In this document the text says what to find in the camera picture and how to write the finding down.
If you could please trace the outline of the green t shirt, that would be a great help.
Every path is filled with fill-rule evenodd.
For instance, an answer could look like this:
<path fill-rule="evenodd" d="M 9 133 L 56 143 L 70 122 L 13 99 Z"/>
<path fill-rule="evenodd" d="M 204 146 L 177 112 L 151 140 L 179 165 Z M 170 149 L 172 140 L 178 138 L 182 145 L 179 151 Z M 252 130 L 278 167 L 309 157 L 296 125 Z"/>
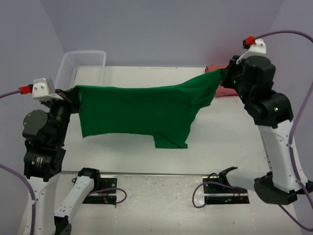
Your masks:
<path fill-rule="evenodd" d="M 208 107 L 221 83 L 221 71 L 183 83 L 154 88 L 77 85 L 82 136 L 152 136 L 156 148 L 187 149 L 191 124 Z"/>

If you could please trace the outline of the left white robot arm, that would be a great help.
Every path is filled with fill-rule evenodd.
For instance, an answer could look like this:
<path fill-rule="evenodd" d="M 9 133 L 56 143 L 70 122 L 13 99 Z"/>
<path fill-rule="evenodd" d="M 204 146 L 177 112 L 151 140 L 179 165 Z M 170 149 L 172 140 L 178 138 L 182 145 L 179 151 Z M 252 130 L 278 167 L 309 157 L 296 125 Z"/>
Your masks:
<path fill-rule="evenodd" d="M 66 154 L 64 142 L 70 116 L 80 112 L 78 88 L 67 91 L 57 89 L 60 99 L 42 104 L 48 112 L 34 110 L 23 120 L 25 138 L 24 175 L 31 186 L 29 215 L 24 234 L 69 235 L 72 220 L 90 192 L 102 186 L 100 172 L 83 168 L 62 204 L 55 208 L 56 187 Z"/>

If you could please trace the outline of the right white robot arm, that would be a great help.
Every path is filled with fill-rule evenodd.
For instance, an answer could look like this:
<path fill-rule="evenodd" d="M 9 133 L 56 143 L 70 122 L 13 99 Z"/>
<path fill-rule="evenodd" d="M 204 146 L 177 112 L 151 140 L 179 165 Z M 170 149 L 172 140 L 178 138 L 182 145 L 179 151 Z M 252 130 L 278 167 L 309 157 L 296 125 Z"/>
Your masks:
<path fill-rule="evenodd" d="M 291 103 L 272 89 L 275 66 L 264 56 L 238 61 L 234 55 L 222 70 L 222 86 L 236 91 L 258 127 L 270 171 L 251 172 L 230 167 L 220 172 L 219 189 L 235 187 L 256 192 L 267 204 L 289 205 L 299 194 L 312 192 L 313 183 L 302 171 L 295 144 L 289 142 L 293 123 Z"/>

